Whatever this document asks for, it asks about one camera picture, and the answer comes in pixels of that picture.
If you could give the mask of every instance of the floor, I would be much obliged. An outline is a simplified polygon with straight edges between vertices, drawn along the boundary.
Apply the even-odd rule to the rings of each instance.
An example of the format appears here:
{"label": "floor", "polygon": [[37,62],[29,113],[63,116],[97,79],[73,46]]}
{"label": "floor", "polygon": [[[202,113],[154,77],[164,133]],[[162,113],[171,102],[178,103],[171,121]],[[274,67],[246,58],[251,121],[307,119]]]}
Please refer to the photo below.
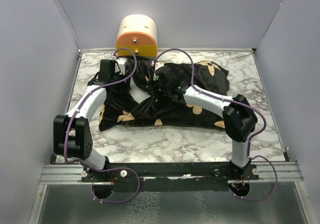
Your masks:
{"label": "floor", "polygon": [[[75,106],[85,93],[87,82],[99,71],[101,59],[110,59],[113,51],[84,53],[70,102]],[[210,60],[229,70],[228,96],[242,94],[266,117],[266,130],[252,140],[251,156],[262,155],[272,161],[284,161],[279,137],[269,109],[253,54],[248,52],[189,52],[194,62]],[[160,60],[187,63],[179,52],[164,54]],[[132,92],[141,93],[136,86]],[[100,108],[90,123],[94,148],[111,162],[224,162],[232,155],[231,139],[222,129],[198,127],[126,127],[114,126],[100,132]],[[262,127],[258,117],[256,130]],[[59,156],[57,163],[64,162]]]}

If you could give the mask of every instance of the white wall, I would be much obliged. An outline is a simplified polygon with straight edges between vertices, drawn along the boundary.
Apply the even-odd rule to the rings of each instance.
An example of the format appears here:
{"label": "white wall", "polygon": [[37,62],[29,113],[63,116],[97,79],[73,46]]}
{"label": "white wall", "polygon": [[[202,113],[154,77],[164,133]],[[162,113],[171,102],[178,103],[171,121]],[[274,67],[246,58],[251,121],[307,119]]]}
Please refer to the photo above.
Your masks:
{"label": "white wall", "polygon": [[0,0],[0,222],[29,220],[78,48],[52,0]]}
{"label": "white wall", "polygon": [[161,48],[256,48],[282,0],[58,0],[81,49],[113,48],[120,21],[148,15]]}
{"label": "white wall", "polygon": [[284,0],[256,51],[282,141],[320,222],[320,0]]}

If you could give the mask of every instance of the purple cable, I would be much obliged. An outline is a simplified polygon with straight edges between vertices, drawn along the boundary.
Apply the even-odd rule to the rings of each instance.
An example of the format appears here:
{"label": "purple cable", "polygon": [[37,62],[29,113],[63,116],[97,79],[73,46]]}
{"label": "purple cable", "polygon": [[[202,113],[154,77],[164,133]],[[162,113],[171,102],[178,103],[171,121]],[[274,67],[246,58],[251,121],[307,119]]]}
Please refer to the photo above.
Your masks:
{"label": "purple cable", "polygon": [[250,198],[241,197],[241,196],[238,196],[238,195],[236,195],[235,193],[233,193],[232,190],[230,190],[230,191],[233,193],[233,195],[234,195],[235,197],[240,198],[240,199],[245,200],[245,201],[254,202],[254,201],[262,201],[262,200],[265,200],[265,199],[269,198],[269,197],[276,191],[277,186],[278,186],[278,176],[277,176],[276,169],[275,169],[274,165],[272,165],[272,163],[271,163],[267,158],[265,158],[265,157],[262,156],[262,155],[256,155],[256,156],[253,157],[253,158],[250,157],[250,147],[251,147],[251,140],[252,140],[252,138],[255,137],[255,136],[257,136],[257,135],[259,135],[260,133],[262,133],[262,132],[266,129],[266,127],[267,127],[267,120],[266,120],[265,116],[264,116],[258,109],[254,108],[254,107],[252,107],[252,106],[250,106],[250,105],[243,104],[243,103],[241,103],[241,102],[239,102],[239,101],[236,101],[236,100],[229,100],[229,99],[224,99],[224,100],[223,100],[223,99],[222,99],[221,97],[219,97],[219,96],[215,96],[215,95],[212,95],[211,93],[208,93],[208,92],[205,92],[205,91],[202,91],[202,90],[198,89],[198,88],[195,86],[195,84],[194,84],[195,64],[194,64],[191,56],[190,56],[186,51],[184,51],[184,50],[182,50],[182,49],[179,49],[179,48],[170,48],[170,49],[167,49],[167,50],[161,52],[161,53],[154,59],[154,61],[153,61],[154,65],[156,64],[156,61],[159,59],[159,57],[161,57],[163,54],[165,54],[165,53],[167,53],[167,52],[170,52],[170,51],[179,51],[179,52],[182,52],[182,53],[184,53],[184,54],[190,59],[191,67],[192,67],[191,86],[192,86],[196,91],[198,91],[198,92],[200,92],[200,93],[203,93],[204,95],[206,95],[206,96],[208,96],[208,97],[211,97],[211,98],[220,100],[220,101],[225,101],[225,102],[228,102],[228,103],[235,103],[235,104],[237,104],[237,105],[240,105],[240,106],[243,106],[243,107],[245,107],[245,108],[251,109],[252,111],[256,112],[256,113],[262,118],[262,120],[263,120],[263,127],[262,127],[259,131],[257,131],[257,132],[255,132],[254,134],[252,134],[252,135],[248,138],[247,155],[248,155],[248,157],[249,157],[251,160],[254,160],[254,159],[256,159],[256,158],[262,158],[262,159],[266,160],[266,161],[270,164],[270,166],[271,166],[272,169],[273,169],[274,176],[275,176],[275,184],[274,184],[274,187],[273,187],[272,191],[271,191],[268,195],[266,195],[265,197],[259,198],[259,199],[250,199]]}
{"label": "purple cable", "polygon": [[99,199],[97,198],[96,194],[95,194],[95,191],[94,189],[92,188],[92,194],[94,196],[95,199],[97,199],[98,201],[100,202],[104,202],[104,203],[113,203],[113,204],[119,204],[119,203],[126,203],[128,201],[130,201],[131,199],[133,199],[139,192],[139,189],[140,189],[140,179],[139,179],[139,176],[138,176],[138,173],[136,173],[135,170],[131,169],[131,168],[128,168],[128,167],[117,167],[117,168],[111,168],[111,169],[105,169],[105,170],[99,170],[99,169],[95,169],[95,168],[90,168],[94,171],[97,171],[97,172],[101,172],[101,173],[105,173],[105,172],[111,172],[111,171],[117,171],[117,170],[128,170],[128,171],[131,171],[133,172],[133,174],[136,176],[136,179],[137,179],[137,188],[135,190],[135,193],[130,196],[129,198],[127,199],[124,199],[124,200],[106,200],[106,199]]}
{"label": "purple cable", "polygon": [[[132,72],[125,78],[121,79],[121,80],[117,80],[115,82],[111,82],[111,83],[107,83],[107,84],[104,84],[104,85],[100,85],[98,87],[96,87],[95,89],[93,89],[91,91],[91,93],[94,93],[95,91],[101,89],[101,88],[106,88],[106,87],[109,87],[109,86],[112,86],[112,85],[116,85],[116,84],[119,84],[119,83],[122,83],[126,80],[128,80],[129,78],[131,78],[131,76],[135,73],[136,69],[137,69],[137,58],[134,54],[134,52],[128,48],[119,48],[117,49],[114,53],[113,53],[113,56],[116,55],[116,53],[118,51],[121,51],[121,50],[126,50],[126,51],[129,51],[131,52],[132,56],[133,56],[133,59],[134,59],[134,68],[132,70]],[[86,100],[91,96],[91,93],[88,93],[84,98],[83,100],[80,102],[79,106],[78,106],[78,110],[80,110],[82,108],[82,106],[85,104]],[[68,126],[66,128],[66,131],[65,131],[65,138],[64,138],[64,147],[63,147],[63,157],[64,157],[64,161],[66,164],[72,164],[72,163],[75,163],[75,162],[78,162],[79,160],[73,160],[73,161],[68,161],[68,140],[69,140],[69,132],[71,130],[71,125],[72,125],[72,122],[74,121],[76,115],[77,115],[77,111],[75,111],[72,115],[72,117],[70,118],[69,120],[69,123],[68,123]]]}

